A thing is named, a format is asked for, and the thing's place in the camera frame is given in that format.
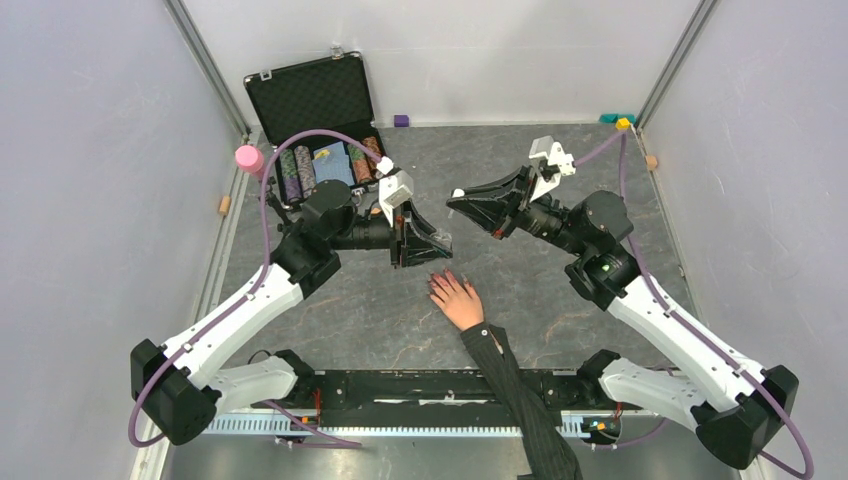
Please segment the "mannequin hand with red nails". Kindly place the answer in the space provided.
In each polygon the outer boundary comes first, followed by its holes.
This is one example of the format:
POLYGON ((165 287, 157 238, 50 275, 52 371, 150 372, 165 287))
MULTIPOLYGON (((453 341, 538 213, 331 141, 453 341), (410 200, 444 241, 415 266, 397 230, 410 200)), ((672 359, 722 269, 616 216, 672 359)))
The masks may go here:
POLYGON ((460 281, 449 270, 434 273, 428 280, 429 298, 460 331, 485 320, 481 299, 468 281, 460 281))

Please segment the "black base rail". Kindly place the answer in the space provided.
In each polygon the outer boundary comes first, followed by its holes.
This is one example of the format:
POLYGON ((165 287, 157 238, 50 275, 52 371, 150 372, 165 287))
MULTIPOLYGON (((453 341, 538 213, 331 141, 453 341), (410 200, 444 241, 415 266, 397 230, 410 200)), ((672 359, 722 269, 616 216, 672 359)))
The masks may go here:
MULTIPOLYGON (((509 437, 521 431, 476 369, 315 370, 293 351, 278 352, 297 376, 283 398, 256 403, 286 438, 316 429, 337 437, 509 437)), ((612 445, 630 405, 615 402, 574 371, 523 369, 521 383, 541 401, 560 435, 612 445)))

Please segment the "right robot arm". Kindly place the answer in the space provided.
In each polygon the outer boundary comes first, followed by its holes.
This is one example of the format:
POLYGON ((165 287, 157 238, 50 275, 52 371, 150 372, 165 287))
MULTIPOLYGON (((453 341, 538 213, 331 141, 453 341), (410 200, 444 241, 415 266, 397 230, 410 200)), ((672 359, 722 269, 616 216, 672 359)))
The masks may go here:
POLYGON ((692 431, 725 465, 748 468, 787 423, 798 378, 732 348, 661 287, 625 248, 633 224, 619 194, 599 190, 564 207, 538 193, 542 182, 525 166, 456 190, 447 206, 496 239, 519 229, 571 254, 565 272, 577 294, 637 331, 680 371, 673 377, 599 351, 579 371, 585 405, 641 407, 692 431))

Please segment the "teal block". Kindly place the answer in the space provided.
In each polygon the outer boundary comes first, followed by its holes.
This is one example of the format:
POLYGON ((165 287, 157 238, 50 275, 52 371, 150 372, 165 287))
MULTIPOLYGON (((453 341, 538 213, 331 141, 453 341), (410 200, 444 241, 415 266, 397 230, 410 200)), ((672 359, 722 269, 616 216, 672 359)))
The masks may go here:
POLYGON ((598 121, 604 124, 617 124, 620 122, 634 124, 636 122, 636 116, 634 114, 604 113, 599 116, 598 121))

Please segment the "yellow cube in corner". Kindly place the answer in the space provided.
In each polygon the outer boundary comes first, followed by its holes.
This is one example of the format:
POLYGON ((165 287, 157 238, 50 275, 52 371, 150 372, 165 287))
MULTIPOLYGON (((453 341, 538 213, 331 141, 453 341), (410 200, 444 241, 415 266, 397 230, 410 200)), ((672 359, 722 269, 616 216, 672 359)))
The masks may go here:
POLYGON ((631 127, 631 121, 627 117, 618 117, 615 127, 619 131, 628 130, 631 127))

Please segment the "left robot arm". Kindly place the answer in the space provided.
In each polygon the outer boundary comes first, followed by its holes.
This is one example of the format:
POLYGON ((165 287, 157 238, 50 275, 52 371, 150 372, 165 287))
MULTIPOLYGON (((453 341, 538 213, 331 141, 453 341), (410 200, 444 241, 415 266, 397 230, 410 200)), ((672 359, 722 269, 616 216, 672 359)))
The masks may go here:
POLYGON ((224 365, 262 328, 337 273, 341 250, 386 250, 395 268, 452 257, 449 235, 419 215, 411 192, 410 183, 399 176, 381 180, 381 211, 371 215, 359 213, 351 188, 342 181, 319 183, 301 203, 299 219, 245 285, 167 341, 139 342, 130 353, 131 443, 148 447, 167 439, 183 445, 219 415, 263 401, 306 405, 314 381, 282 355, 237 368, 224 365), (158 438, 137 437, 141 413, 159 429, 158 438))

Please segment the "black pinstripe sleeve forearm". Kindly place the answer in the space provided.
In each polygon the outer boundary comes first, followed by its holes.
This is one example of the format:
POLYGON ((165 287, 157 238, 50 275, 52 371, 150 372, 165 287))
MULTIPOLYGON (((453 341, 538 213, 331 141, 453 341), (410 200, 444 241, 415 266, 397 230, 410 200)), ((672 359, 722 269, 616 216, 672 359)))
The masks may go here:
POLYGON ((482 322, 460 334, 499 402, 506 406, 522 432, 530 472, 524 479, 581 479, 574 450, 557 431, 541 397, 521 377, 506 331, 482 322))

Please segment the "clear nail polish bottle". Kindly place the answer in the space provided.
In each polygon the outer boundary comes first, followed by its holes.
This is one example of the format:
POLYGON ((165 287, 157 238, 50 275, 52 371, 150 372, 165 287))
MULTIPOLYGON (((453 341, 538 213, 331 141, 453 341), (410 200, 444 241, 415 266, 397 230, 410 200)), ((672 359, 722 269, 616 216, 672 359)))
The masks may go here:
POLYGON ((452 235, 443 229, 437 229, 430 235, 430 238, 439 244, 450 247, 452 245, 452 235))

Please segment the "tan block left wall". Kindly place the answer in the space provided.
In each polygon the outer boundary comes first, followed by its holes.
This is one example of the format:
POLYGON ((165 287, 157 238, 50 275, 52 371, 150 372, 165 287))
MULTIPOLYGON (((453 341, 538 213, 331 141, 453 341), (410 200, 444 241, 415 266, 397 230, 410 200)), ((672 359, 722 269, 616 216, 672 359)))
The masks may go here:
POLYGON ((230 212, 232 204, 232 198, 228 195, 223 196, 218 205, 218 214, 221 216, 227 216, 230 212))

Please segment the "black poker chip case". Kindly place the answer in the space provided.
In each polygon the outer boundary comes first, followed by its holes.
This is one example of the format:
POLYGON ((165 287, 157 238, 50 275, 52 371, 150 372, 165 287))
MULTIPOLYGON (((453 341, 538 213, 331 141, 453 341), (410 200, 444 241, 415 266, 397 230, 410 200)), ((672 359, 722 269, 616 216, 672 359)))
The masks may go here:
POLYGON ((385 155, 371 101, 364 57, 347 52, 248 75, 244 88, 271 145, 307 130, 332 130, 363 145, 327 135, 292 142, 275 165, 284 202, 297 205, 318 183, 339 180, 360 193, 380 172, 368 151, 385 155))

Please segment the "pink microphone on tripod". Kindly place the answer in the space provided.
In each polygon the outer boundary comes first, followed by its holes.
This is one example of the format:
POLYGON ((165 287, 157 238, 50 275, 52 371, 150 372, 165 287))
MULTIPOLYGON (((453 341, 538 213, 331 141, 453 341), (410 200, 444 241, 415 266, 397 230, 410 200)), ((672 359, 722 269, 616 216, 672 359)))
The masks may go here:
MULTIPOLYGON (((235 151, 234 158, 240 170, 251 175, 259 183, 262 182, 262 176, 265 168, 265 157, 259 148, 249 144, 242 145, 235 151)), ((277 231, 279 233, 286 233, 293 222, 287 214, 288 210, 285 205, 274 193, 275 185, 276 180, 270 177, 267 180, 267 185, 263 188, 263 193, 265 195, 264 203, 269 206, 281 220, 281 222, 277 224, 277 231)))

